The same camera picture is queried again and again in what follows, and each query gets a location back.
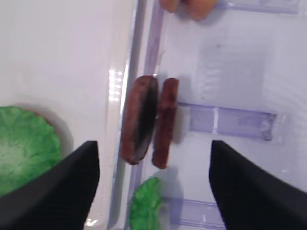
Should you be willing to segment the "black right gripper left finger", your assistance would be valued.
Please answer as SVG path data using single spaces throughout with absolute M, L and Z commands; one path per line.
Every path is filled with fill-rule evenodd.
M 87 141 L 0 199 L 2 230 L 82 230 L 98 187 L 98 144 Z

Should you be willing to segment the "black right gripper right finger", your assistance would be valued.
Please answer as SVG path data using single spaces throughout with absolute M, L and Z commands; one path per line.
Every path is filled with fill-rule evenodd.
M 209 181 L 228 230 L 305 230 L 307 194 L 212 141 Z

